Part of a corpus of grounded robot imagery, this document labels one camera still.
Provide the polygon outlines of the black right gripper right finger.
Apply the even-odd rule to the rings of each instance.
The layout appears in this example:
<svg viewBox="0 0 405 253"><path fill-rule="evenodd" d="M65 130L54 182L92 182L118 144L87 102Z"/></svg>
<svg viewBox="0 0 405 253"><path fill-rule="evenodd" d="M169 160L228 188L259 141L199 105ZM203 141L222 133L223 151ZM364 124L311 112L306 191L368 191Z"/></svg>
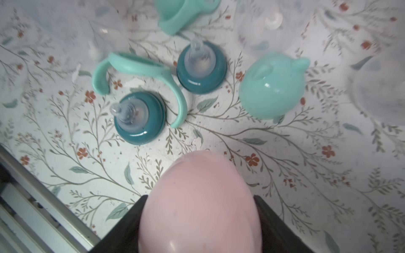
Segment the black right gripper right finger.
<svg viewBox="0 0 405 253"><path fill-rule="evenodd" d="M261 222L263 253L313 253L260 196L254 195L254 200Z"/></svg>

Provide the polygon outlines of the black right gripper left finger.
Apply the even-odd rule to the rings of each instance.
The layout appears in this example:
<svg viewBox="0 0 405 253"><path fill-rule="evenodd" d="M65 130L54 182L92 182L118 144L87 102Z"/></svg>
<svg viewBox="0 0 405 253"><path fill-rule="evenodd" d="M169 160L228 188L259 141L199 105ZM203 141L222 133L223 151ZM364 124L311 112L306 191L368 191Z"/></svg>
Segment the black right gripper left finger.
<svg viewBox="0 0 405 253"><path fill-rule="evenodd" d="M139 226L148 195L142 196L89 253L139 253Z"/></svg>

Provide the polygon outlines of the pink bear cap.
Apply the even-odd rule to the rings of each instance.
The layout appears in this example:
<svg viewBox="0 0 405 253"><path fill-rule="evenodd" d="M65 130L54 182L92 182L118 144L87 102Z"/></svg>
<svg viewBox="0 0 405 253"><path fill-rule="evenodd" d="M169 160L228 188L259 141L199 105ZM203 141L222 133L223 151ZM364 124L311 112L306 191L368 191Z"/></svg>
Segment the pink bear cap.
<svg viewBox="0 0 405 253"><path fill-rule="evenodd" d="M260 253L254 198L224 156L194 151L161 176L144 206L142 253Z"/></svg>

